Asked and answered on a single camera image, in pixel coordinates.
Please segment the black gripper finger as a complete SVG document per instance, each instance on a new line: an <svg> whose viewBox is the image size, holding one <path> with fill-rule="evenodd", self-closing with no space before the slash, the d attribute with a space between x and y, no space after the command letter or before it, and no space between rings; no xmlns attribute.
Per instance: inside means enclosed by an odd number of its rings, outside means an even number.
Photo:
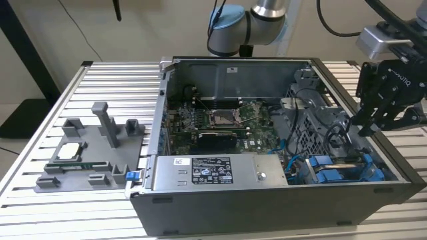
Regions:
<svg viewBox="0 0 427 240"><path fill-rule="evenodd" d="M399 67L398 61L366 62L362 66L356 88L360 103L352 117L352 124L362 127L362 137L371 137L378 130L386 131L400 114L396 100L400 84L395 74Z"/></svg>
<svg viewBox="0 0 427 240"><path fill-rule="evenodd" d="M396 132L427 126L427 100L423 99L406 110L390 106L380 121L383 132Z"/></svg>

